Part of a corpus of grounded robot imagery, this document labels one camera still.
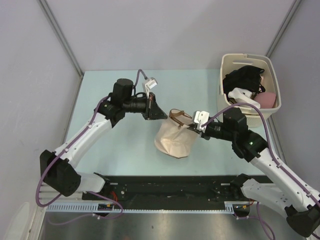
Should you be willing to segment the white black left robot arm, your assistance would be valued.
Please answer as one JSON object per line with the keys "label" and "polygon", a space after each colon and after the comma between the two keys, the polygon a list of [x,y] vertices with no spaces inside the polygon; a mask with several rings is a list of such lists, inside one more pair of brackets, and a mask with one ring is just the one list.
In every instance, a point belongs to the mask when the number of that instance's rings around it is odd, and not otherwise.
{"label": "white black left robot arm", "polygon": [[143,92],[133,94],[133,81],[118,79],[112,92],[99,101],[92,117],[76,135],[54,151],[41,153],[39,161],[43,181],[65,197],[76,191],[89,191],[100,200],[107,199],[111,188],[106,180],[96,173],[79,173],[76,167],[91,146],[127,113],[141,114],[147,121],[167,119],[167,114],[158,106],[151,91],[156,85],[155,78],[147,78],[142,84]]}

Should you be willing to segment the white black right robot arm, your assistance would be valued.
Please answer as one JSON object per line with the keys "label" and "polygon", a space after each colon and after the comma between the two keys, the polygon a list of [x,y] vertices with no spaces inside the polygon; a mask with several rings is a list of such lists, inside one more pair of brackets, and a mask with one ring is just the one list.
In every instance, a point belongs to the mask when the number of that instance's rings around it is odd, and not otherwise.
{"label": "white black right robot arm", "polygon": [[231,196],[237,201],[248,198],[262,203],[283,216],[300,236],[313,236],[320,226],[320,192],[273,152],[268,137],[248,128],[246,116],[238,107],[229,108],[222,115],[223,120],[216,122],[208,112],[196,111],[191,130],[206,140],[230,141],[240,159],[262,171],[276,186],[262,186],[252,177],[240,174],[231,182]]}

